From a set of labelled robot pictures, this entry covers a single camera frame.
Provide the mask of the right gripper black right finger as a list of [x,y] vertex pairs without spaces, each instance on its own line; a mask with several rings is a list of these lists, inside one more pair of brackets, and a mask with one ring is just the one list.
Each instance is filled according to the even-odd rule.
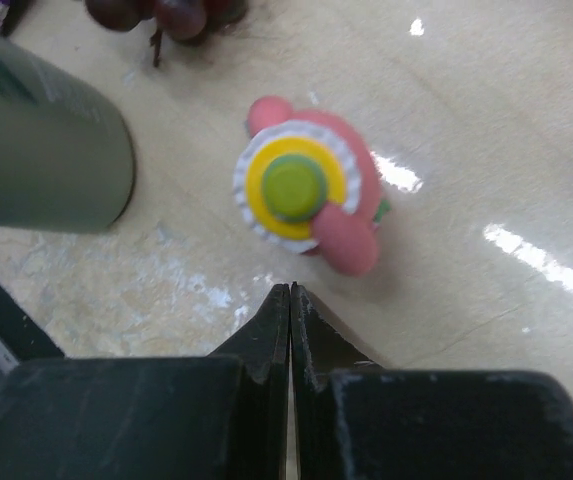
[[303,479],[573,479],[573,400],[524,370],[387,369],[290,290]]

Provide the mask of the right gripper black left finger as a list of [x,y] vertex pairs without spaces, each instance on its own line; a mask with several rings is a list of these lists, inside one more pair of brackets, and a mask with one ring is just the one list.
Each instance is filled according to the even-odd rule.
[[34,360],[0,384],[0,479],[281,479],[290,290],[204,357]]

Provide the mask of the pink toy with green centre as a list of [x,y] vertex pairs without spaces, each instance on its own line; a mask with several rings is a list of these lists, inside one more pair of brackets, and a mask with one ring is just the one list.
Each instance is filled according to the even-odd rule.
[[244,221],[298,255],[361,276],[379,257],[376,230],[390,203],[363,137],[328,111],[297,109],[279,96],[249,108],[250,141],[233,173]]

